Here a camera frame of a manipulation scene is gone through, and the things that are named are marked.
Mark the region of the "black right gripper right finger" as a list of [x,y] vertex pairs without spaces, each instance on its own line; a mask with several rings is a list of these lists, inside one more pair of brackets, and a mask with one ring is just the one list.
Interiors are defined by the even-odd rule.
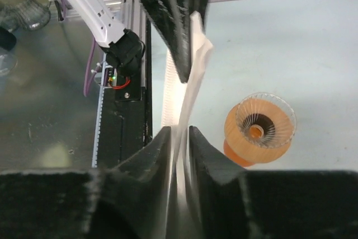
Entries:
[[251,171],[189,129],[206,238],[356,238],[357,173]]

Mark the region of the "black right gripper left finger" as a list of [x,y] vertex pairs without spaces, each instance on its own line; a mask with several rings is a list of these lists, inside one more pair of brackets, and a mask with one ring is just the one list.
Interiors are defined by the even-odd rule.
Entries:
[[1,171],[2,238],[165,238],[171,129],[114,168]]

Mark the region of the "orange carafe with wooden collar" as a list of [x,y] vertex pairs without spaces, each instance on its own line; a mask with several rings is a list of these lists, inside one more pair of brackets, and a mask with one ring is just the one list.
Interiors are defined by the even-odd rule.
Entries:
[[295,112],[287,102],[269,93],[253,94],[226,117],[224,153],[242,167],[269,163],[287,152],[295,132]]

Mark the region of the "clear glass dripper cone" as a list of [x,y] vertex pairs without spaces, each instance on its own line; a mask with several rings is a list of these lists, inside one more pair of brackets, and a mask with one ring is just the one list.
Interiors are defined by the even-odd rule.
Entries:
[[278,148],[291,142],[296,132],[293,108],[281,97],[258,92],[238,105],[235,120],[245,139],[261,148]]

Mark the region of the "white paper coffee filter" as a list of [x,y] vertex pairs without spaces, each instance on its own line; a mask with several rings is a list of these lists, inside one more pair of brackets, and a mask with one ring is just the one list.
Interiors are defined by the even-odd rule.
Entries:
[[199,93],[213,45],[205,36],[201,14],[190,16],[191,72],[182,83],[172,59],[167,53],[161,126],[171,128],[171,156],[167,202],[167,238],[192,238],[195,227],[196,205],[192,197],[190,161],[188,152],[189,120]]

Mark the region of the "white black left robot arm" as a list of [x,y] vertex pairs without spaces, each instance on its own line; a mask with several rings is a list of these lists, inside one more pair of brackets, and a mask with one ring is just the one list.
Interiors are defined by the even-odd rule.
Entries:
[[[133,63],[139,38],[131,34],[106,7],[103,0],[67,0],[84,20],[101,49],[111,56],[111,65],[124,76],[134,74]],[[147,18],[169,49],[178,77],[186,83],[191,72],[190,16],[198,12],[205,18],[209,0],[140,0]]]

